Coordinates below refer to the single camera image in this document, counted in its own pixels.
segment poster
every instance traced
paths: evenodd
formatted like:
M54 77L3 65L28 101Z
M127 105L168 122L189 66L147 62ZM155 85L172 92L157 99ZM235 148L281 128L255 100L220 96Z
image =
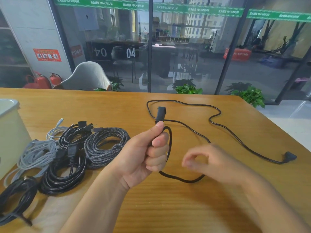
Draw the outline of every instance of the poster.
M33 49L38 61L58 61L61 62L58 50Z
M77 58L83 55L81 45L72 46L70 50L73 58Z

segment red box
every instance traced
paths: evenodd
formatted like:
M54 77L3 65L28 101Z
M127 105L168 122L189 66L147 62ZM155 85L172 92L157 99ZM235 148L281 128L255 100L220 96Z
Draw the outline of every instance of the red box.
M224 59L227 58L229 48L226 48ZM234 61L247 61L251 56L251 51L247 49L235 48L232 60Z

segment green plant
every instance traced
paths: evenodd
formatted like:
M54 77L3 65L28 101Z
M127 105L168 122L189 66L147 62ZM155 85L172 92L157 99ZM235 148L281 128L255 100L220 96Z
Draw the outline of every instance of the green plant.
M195 87L195 84L192 81L193 81L193 78L192 79L175 80L175 82L173 83L173 89L175 89L176 87L179 87L179 86L183 86L185 84Z
M238 95L255 108L257 105L260 105L262 108L265 107L265 98L263 98L261 90L255 87L248 87L247 90L240 92L238 90L233 90L231 95Z
M107 77L108 77L109 81L112 82L112 91L113 92L116 92L119 89L121 89L120 86L124 86L123 83L122 83L122 79L121 78L111 77L111 76L107 76ZM103 88L95 88L94 91L106 92L107 90L103 89Z
M184 84L183 86L177 86L175 88L178 94L202 94L203 89L196 89L195 86L189 86L188 84Z
M231 83L230 86L226 86L226 90L228 94L231 94L234 90L240 91L245 91L247 88L251 86L250 83L243 83L243 82L238 82L238 83Z

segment right hand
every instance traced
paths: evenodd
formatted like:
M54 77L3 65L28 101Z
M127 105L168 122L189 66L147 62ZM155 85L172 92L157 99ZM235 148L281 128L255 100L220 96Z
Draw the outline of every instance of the right hand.
M195 158L199 155L207 157L208 164L196 161ZM221 183L239 186L243 186L248 177L256 175L252 169L214 144L189 149L183 158L182 166Z

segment tall building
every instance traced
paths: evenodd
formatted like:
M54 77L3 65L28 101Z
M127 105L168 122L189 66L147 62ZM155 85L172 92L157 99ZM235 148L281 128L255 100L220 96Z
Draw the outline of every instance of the tall building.
M210 6L227 6L229 0L211 0ZM201 5L205 6L207 0L189 0L191 5ZM223 24L224 17L218 15L207 15L204 24L204 31L202 38L209 39L216 30L220 31ZM191 27L186 27L185 37L186 38L200 38L202 25L204 22L204 15L188 14L186 18L186 25Z

